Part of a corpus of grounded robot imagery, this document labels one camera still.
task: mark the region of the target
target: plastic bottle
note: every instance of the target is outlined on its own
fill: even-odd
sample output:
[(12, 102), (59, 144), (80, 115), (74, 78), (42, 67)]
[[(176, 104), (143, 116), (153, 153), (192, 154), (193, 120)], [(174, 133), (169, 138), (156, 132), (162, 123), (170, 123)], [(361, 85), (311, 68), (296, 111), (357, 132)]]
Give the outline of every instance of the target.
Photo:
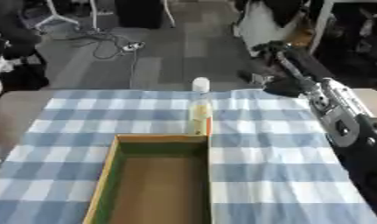
[(195, 93), (190, 105), (189, 127), (190, 134), (210, 136), (213, 122), (213, 109), (210, 99), (210, 81), (199, 77), (192, 82)]

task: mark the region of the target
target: black bag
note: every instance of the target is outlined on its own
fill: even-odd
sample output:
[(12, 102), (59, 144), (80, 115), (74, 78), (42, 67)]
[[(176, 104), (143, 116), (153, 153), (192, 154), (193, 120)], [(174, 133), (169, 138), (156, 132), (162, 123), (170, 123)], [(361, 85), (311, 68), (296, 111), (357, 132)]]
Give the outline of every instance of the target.
[(39, 64), (30, 64), (27, 58), (22, 58), (22, 64), (14, 66), (13, 71), (0, 73), (2, 94), (11, 91), (39, 90), (49, 85), (49, 80), (45, 77), (47, 63), (36, 50), (34, 55), (37, 56)]

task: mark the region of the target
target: bottle cap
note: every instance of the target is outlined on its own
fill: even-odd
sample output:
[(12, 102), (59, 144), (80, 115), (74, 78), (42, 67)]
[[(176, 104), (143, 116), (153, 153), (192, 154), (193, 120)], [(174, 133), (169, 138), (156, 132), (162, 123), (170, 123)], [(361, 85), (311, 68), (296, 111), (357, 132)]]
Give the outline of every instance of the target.
[(210, 81), (206, 77), (198, 77), (192, 82), (192, 91), (198, 93), (210, 92)]

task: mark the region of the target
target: bottle label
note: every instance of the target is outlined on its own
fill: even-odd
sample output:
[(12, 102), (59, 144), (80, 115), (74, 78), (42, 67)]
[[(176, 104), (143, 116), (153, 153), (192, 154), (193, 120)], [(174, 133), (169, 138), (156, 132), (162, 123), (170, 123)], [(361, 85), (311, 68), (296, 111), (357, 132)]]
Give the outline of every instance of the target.
[(212, 117), (206, 105), (200, 105), (194, 109), (192, 126), (194, 135), (210, 136)]

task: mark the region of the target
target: person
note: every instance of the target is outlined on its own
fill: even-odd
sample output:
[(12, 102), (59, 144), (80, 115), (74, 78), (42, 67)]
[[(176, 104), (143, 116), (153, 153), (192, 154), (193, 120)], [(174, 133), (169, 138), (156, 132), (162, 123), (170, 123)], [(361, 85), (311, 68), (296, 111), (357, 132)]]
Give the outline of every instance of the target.
[(41, 37), (22, 22), (19, 12), (23, 0), (0, 0), (0, 34), (9, 41), (3, 56), (6, 60), (14, 60), (34, 54), (35, 45)]

